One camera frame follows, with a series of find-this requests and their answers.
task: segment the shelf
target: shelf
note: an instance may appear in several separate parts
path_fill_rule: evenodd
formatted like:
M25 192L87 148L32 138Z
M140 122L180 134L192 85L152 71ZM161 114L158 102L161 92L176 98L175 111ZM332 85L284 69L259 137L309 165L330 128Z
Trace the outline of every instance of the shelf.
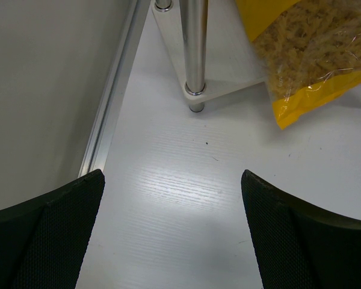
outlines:
M210 0L206 48L206 91L200 96L185 90L186 74L179 0L170 11L151 6L162 38L189 104L199 104L263 82L264 71L251 48L234 0Z

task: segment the bag of pasta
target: bag of pasta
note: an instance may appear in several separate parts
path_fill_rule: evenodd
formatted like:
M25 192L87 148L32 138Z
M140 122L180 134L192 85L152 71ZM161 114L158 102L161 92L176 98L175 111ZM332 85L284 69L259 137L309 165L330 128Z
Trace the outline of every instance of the bag of pasta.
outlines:
M281 128L361 83L361 0L236 3Z

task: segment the gray wall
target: gray wall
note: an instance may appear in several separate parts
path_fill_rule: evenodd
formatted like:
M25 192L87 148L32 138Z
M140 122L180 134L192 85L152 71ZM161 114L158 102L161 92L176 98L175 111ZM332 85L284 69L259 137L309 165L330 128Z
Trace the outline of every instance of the gray wall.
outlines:
M128 0L0 0L0 209L79 173Z

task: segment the white tabletop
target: white tabletop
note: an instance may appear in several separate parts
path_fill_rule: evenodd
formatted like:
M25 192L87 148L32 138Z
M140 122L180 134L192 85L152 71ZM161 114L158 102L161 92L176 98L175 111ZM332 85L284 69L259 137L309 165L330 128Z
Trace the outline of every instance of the white tabletop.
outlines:
M194 114L149 12L77 288L260 289L245 169L361 219L361 86L284 131L264 85Z

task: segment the plastic bag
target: plastic bag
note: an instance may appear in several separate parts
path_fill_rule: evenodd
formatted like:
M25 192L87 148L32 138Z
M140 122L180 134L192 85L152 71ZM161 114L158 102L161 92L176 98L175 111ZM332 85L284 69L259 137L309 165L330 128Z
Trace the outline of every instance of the plastic bag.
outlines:
M278 125L361 83L361 0L236 0Z

